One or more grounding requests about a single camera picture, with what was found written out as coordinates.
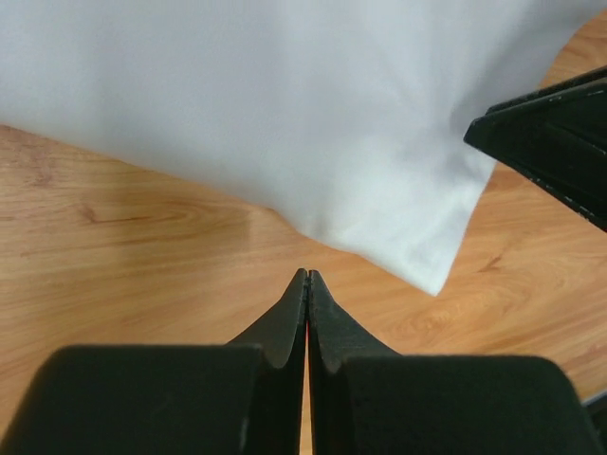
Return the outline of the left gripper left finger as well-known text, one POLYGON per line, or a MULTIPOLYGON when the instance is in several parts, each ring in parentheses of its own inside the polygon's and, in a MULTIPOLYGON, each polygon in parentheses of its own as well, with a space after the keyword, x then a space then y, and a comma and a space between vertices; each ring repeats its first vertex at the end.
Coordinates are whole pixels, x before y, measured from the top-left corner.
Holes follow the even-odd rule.
POLYGON ((34 375, 5 454, 296 454, 307 274, 223 345, 76 345, 34 375))

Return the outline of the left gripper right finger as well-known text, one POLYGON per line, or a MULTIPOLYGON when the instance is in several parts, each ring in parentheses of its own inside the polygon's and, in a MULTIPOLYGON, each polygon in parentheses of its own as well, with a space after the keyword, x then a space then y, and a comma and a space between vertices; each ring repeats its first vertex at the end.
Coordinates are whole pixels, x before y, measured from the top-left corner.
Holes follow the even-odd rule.
POLYGON ((522 355, 402 355, 311 272, 308 355, 317 454, 601 454, 572 383, 522 355))

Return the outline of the white t shirt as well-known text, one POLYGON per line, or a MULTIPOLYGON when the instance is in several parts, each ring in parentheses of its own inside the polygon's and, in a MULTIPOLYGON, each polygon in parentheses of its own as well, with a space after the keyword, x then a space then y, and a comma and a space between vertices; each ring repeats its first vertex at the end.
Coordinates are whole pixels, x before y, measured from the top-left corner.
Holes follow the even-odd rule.
POLYGON ((464 142, 602 1, 5 1, 1 121, 197 180, 438 294, 464 142))

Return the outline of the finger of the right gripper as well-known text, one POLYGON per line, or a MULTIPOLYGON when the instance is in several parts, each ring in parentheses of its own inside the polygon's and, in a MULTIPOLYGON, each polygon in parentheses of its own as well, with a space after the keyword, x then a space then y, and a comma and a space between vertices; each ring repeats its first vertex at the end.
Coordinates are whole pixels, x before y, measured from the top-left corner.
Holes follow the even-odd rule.
POLYGON ((490 107, 464 141, 606 229, 606 68, 490 107))

